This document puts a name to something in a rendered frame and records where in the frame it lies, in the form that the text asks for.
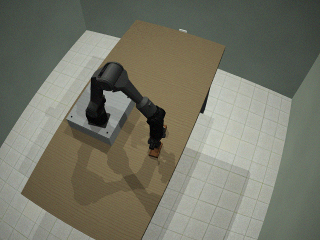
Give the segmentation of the orange rectangular tray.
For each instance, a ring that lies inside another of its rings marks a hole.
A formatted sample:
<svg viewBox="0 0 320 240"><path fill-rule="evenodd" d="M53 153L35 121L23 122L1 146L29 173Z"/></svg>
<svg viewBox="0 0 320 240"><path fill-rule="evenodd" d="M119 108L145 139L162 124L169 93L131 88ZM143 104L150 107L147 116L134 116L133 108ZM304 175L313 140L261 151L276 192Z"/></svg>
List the orange rectangular tray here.
<svg viewBox="0 0 320 240"><path fill-rule="evenodd" d="M160 148L159 149L154 148L154 150L150 150L148 155L154 158L158 158L162 145L163 143L161 142Z"/></svg>

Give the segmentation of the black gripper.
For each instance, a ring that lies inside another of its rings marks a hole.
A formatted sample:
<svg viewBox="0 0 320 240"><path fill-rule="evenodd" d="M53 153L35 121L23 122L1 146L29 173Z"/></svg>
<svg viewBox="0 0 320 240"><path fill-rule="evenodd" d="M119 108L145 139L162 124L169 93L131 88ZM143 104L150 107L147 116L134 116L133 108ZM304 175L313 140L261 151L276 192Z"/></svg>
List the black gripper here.
<svg viewBox="0 0 320 240"><path fill-rule="evenodd" d="M166 129L163 128L163 131L160 134L153 134L151 131L149 132L149 149L154 150L154 148L158 148L160 146L161 142L159 141L166 137L165 130Z"/></svg>

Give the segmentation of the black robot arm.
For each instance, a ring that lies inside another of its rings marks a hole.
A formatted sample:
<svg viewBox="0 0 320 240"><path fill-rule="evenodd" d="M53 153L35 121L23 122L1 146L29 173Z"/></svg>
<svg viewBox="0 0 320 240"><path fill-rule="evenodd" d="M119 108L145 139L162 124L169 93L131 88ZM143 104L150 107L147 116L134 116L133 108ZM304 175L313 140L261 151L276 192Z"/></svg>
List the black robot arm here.
<svg viewBox="0 0 320 240"><path fill-rule="evenodd" d="M165 110L154 105L148 97L142 96L129 80L127 71L115 61L107 62L91 77L90 101L85 110L89 125L101 128L107 126L111 114L106 113L103 90L113 93L122 91L136 103L136 108L147 118L146 122L153 134L157 135L163 131Z"/></svg>

